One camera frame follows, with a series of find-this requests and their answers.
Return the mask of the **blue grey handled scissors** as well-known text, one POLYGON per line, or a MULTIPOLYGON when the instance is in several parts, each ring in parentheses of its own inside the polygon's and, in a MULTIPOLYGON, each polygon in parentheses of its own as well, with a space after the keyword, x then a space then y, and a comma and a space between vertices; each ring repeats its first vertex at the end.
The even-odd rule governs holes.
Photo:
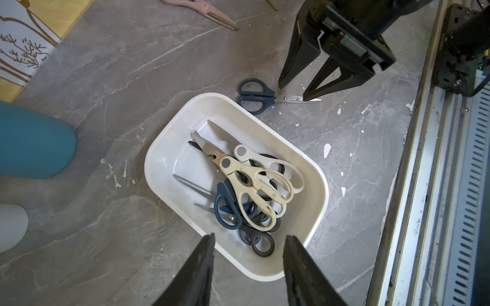
MULTIPOLYGON (((197 206, 203 210, 206 210, 206 211, 208 211, 214 215, 214 209, 212 207, 207 207, 205 205, 198 204, 198 203, 196 203, 195 206, 197 206)), ((265 217, 265 215, 263 213, 260 213, 259 215, 257 215, 257 217, 259 218, 259 221, 261 223, 265 222, 269 219, 269 217, 265 217)), ((219 217, 217 218, 217 220, 222 220, 226 224, 226 227, 225 227, 226 229, 229 229, 229 230, 235 230, 236 229, 234 227, 231 228, 231 224, 233 224, 233 225, 237 224, 237 218, 235 217, 235 215, 233 215, 231 213, 223 212, 223 211, 219 210, 219 217)), ((279 229, 280 225, 281 225, 281 219, 278 218, 276 220, 276 225, 274 226, 273 229, 270 230, 270 232, 277 231, 279 229)))

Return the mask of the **white handled scissors front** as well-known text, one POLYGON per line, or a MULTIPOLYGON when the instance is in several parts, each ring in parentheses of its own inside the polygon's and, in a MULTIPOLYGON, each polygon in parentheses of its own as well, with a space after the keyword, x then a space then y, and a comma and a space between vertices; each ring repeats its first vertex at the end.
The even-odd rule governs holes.
POLYGON ((292 174, 290 179, 294 194, 300 193, 305 187, 304 176, 302 172, 288 161, 277 159, 272 155, 258 154, 249 147, 242 144, 235 137, 225 131, 222 127, 215 124, 213 121, 207 121, 213 131, 224 141, 228 142, 233 149, 234 157, 241 163, 248 164, 253 167, 266 168, 270 170, 278 170, 281 174, 285 174, 286 169, 289 169, 292 174))

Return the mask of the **dark teal scissors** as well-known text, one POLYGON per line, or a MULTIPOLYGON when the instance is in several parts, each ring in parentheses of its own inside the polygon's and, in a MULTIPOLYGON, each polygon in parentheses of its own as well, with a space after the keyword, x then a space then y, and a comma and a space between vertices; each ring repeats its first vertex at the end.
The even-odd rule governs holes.
POLYGON ((245 103, 258 103, 260 108, 256 110, 248 110, 249 113, 256 116, 263 113, 269 107, 274 106, 277 103, 319 103, 322 100, 319 98, 313 98, 310 100, 303 99, 302 96, 287 96, 287 95, 276 95, 276 93, 269 88, 263 81, 259 79, 245 79, 237 87, 237 92, 239 93, 237 98, 237 104, 244 108, 245 103), (248 84, 257 84, 260 86, 258 91, 248 91, 244 88, 248 84))

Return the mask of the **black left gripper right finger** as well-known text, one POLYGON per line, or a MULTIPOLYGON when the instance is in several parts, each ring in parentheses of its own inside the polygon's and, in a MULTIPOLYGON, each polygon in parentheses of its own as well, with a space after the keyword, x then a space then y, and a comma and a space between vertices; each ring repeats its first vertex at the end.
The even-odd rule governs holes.
POLYGON ((289 305, 346 304, 293 235, 286 237, 283 266, 289 305))

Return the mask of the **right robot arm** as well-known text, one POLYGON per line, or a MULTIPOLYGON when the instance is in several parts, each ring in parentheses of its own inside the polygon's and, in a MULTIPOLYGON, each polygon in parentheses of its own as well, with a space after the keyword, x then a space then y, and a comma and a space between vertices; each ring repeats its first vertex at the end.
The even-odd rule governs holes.
POLYGON ((278 87, 286 87, 322 52, 329 57, 305 89, 304 100, 365 84, 375 75, 375 65, 386 70, 396 62, 382 34, 401 16, 427 4, 393 0, 303 2, 278 87))

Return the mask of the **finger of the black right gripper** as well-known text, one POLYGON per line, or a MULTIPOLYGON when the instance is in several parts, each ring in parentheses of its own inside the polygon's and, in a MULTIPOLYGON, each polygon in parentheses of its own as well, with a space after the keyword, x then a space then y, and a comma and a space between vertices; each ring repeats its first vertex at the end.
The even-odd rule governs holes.
POLYGON ((321 34, 321 29, 308 22, 301 22, 300 19, 296 19, 288 56, 278 80, 280 89, 291 83, 298 74, 321 54, 318 42, 321 34))
POLYGON ((306 88, 303 99, 310 101, 352 89, 365 84, 372 77, 372 68, 353 61, 340 63, 340 60, 335 60, 330 56, 306 88))

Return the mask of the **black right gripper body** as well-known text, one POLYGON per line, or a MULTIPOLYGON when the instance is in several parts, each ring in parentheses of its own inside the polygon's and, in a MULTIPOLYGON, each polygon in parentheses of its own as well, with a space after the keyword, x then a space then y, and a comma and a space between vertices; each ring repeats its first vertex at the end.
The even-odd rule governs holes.
POLYGON ((365 67, 380 65, 382 70, 396 62, 396 58, 381 36, 371 38, 356 24, 343 16, 332 1, 305 1, 296 19, 321 29, 318 37, 324 51, 340 63, 358 62, 365 67))

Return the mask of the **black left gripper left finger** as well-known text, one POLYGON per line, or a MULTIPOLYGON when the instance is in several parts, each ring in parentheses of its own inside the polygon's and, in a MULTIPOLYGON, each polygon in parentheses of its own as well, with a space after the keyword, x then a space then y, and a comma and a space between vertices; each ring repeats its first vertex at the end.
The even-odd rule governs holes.
POLYGON ((205 235, 154 305, 209 305, 214 268, 214 234, 205 235))

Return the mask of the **small teal scissors front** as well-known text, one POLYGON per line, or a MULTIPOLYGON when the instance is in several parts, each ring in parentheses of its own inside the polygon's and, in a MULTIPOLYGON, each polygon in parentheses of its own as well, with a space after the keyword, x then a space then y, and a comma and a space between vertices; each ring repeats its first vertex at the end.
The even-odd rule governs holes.
MULTIPOLYGON (((214 209, 214 216, 216 217, 216 220, 219 217, 219 210, 235 215, 235 217, 237 218, 237 224, 231 224, 231 228, 234 227, 236 228, 236 230, 238 230, 243 224, 243 217, 237 204, 236 195, 233 193, 234 190, 231 186, 231 183, 227 179, 223 178, 223 176, 220 174, 214 174, 214 176, 217 185, 216 191, 212 192, 181 176, 173 174, 173 178, 190 187, 192 190, 198 192, 200 195, 204 196, 213 204, 212 208, 214 209)), ((224 228, 226 227, 226 224, 222 220, 217 221, 224 228)))

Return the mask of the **black scissors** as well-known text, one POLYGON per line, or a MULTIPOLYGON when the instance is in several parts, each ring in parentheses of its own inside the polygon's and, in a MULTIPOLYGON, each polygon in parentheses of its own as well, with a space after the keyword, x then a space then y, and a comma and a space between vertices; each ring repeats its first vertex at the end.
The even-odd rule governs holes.
MULTIPOLYGON (((221 172, 214 163, 210 163, 214 168, 213 174, 220 174, 221 172)), ((270 230, 266 232, 258 231, 251 227, 247 221, 243 218, 242 226, 237 229, 241 240, 248 246, 250 246, 253 252, 261 257, 269 257, 275 250, 275 242, 270 235, 270 230)))

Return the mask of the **cream white kitchen scissors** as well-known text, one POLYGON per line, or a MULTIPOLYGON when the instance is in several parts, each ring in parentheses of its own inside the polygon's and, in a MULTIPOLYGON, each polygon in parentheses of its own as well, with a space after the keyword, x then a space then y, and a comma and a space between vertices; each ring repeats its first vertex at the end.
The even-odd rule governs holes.
POLYGON ((276 203, 285 206, 292 201, 294 196, 291 181, 289 181, 282 173, 275 170, 252 167, 238 161, 211 142, 207 141, 205 138, 202 138, 196 131, 191 133, 191 137, 199 145, 204 154, 211 158, 211 161, 219 167, 221 172, 230 181, 237 197, 238 206, 244 219, 250 226, 261 232, 268 232, 273 229, 276 225, 277 214, 273 207, 270 206, 259 193, 264 193, 276 203), (284 182, 287 185, 286 190, 289 192, 289 196, 286 198, 278 190, 274 189, 270 185, 266 175, 261 175, 262 172, 270 174, 277 183, 284 182), (271 223, 269 226, 256 224, 248 217, 242 202, 242 197, 244 195, 248 195, 250 200, 252 200, 265 215, 270 217, 271 223))

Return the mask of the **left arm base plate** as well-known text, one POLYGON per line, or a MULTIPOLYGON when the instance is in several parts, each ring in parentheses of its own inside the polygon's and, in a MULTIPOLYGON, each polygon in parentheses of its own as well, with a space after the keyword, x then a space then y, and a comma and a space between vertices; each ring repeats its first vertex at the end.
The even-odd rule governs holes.
POLYGON ((446 10, 432 82, 472 98, 489 83, 489 6, 452 4, 446 10))

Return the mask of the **white plastic storage box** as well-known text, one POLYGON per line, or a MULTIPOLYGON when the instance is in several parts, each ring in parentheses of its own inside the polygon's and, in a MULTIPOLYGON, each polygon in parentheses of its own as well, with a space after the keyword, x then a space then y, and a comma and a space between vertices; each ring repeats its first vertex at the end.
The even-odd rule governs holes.
POLYGON ((285 275, 283 250, 287 235, 296 236, 307 246, 328 208, 329 188, 319 165, 219 93, 199 94, 182 107, 150 146, 144 173, 150 189, 161 200, 200 235, 214 234, 216 249, 244 275, 260 282, 276 281, 285 275), (216 123, 257 153, 271 154, 292 163, 304 176, 304 189, 288 204, 281 226, 273 233, 276 247, 269 257, 257 256, 236 231, 225 229, 212 213, 198 208, 205 198, 177 180, 184 177, 206 189, 215 187, 205 155, 190 145, 191 133, 197 131, 214 145, 227 149, 209 122, 216 123))

